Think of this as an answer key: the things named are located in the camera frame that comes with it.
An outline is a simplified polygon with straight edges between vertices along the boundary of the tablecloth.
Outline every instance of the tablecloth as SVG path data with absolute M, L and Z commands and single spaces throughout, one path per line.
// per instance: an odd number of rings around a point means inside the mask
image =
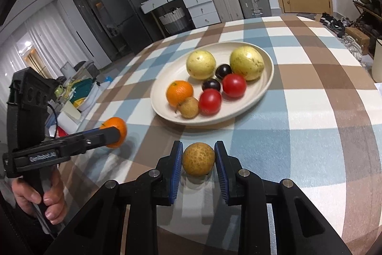
M 201 128 L 157 116 L 150 104 L 155 78 L 185 53 L 228 40 L 256 44 L 273 59 L 275 75 L 263 99 L 238 117 Z M 353 254 L 365 254 L 381 231 L 382 98 L 358 61 L 318 22 L 264 17 L 155 42 L 110 84 L 80 130 L 112 116 L 128 126 L 120 148 L 97 148 L 60 166 L 68 219 L 107 180 L 131 181 L 154 168 L 174 140 L 185 148 L 222 140 L 229 155 L 261 178 L 295 181 Z M 183 174 L 175 205 L 157 211 L 160 254 L 236 253 L 240 208 L 224 205 L 215 173 L 203 183 Z

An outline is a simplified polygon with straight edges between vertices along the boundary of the human hand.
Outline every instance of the human hand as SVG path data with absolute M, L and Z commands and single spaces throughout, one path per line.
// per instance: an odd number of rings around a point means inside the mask
M 60 172 L 55 167 L 50 178 L 52 187 L 44 193 L 43 202 L 48 206 L 45 216 L 53 225 L 64 220 L 67 207 L 64 199 L 64 184 Z M 12 191 L 19 207 L 28 215 L 36 216 L 32 203 L 41 203 L 40 194 L 26 183 L 22 178 L 12 181 Z

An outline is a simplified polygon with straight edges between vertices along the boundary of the gray refrigerator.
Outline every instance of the gray refrigerator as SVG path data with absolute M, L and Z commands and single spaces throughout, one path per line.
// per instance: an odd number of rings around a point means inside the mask
M 151 14 L 144 14 L 141 4 L 147 0 L 101 0 L 108 15 L 131 50 L 137 54 L 163 38 Z

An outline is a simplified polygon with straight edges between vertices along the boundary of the white curtain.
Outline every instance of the white curtain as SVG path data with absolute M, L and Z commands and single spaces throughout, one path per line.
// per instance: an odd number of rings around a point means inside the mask
M 33 45 L 53 78 L 66 62 L 75 66 L 88 57 L 70 33 L 56 6 L 48 4 L 25 21 Z
M 18 53 L 16 42 L 11 35 L 0 46 L 0 141 L 6 143 L 6 110 L 9 97 L 9 86 L 14 72 L 26 68 Z

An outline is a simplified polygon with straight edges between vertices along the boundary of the fingernail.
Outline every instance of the fingernail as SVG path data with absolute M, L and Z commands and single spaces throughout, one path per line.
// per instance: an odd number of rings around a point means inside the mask
M 51 219 L 53 218 L 53 214 L 51 212 L 48 212 L 48 213 L 45 213 L 45 216 L 47 217 L 47 219 Z
M 52 199 L 50 198 L 44 198 L 45 205 L 51 205 L 53 203 Z
M 41 202 L 41 197 L 36 192 L 32 193 L 31 198 L 32 198 L 34 203 L 40 203 Z

